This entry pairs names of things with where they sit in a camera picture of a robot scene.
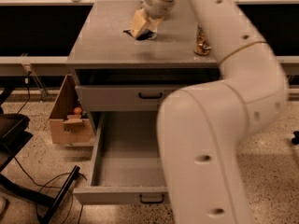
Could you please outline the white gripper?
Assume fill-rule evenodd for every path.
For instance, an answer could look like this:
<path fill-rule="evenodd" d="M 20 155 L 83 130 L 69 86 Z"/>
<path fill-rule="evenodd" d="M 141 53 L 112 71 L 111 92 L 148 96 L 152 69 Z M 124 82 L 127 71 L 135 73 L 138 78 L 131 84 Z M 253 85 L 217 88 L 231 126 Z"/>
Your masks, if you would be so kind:
<path fill-rule="evenodd" d="M 163 21 L 161 18 L 172 9 L 174 2 L 141 0 L 141 6 L 142 8 L 138 9 L 133 16 L 130 29 L 133 38 L 139 38 L 142 33 L 156 33 L 158 26 Z"/>

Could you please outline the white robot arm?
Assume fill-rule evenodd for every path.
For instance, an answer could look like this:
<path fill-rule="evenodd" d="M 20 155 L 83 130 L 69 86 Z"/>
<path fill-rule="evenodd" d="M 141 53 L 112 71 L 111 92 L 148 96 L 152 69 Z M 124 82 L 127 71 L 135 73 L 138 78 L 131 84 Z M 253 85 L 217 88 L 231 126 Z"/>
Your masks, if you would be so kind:
<path fill-rule="evenodd" d="M 175 0 L 141 0 L 138 37 Z M 263 36 L 232 0 L 189 0 L 222 72 L 220 81 L 168 95 L 157 117 L 164 177 L 176 224 L 253 224 L 236 147 L 268 126 L 288 83 Z"/>

